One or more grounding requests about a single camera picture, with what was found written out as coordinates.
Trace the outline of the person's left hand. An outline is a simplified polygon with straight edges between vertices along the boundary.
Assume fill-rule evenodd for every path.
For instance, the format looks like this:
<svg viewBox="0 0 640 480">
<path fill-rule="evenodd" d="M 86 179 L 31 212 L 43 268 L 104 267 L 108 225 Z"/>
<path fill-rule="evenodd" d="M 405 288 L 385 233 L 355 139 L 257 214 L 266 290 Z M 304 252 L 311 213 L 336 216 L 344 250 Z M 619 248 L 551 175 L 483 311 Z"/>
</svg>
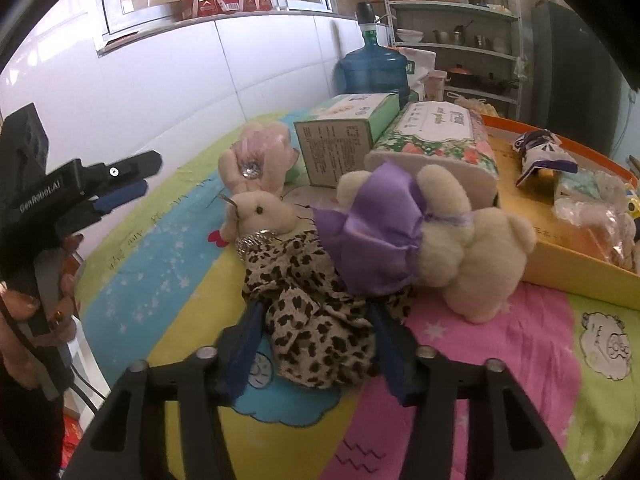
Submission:
<svg viewBox="0 0 640 480">
<path fill-rule="evenodd" d="M 84 237 L 1 237 L 1 356 L 27 389 L 55 400 L 74 384 L 68 343 L 76 335 L 75 271 L 68 267 Z"/>
</svg>

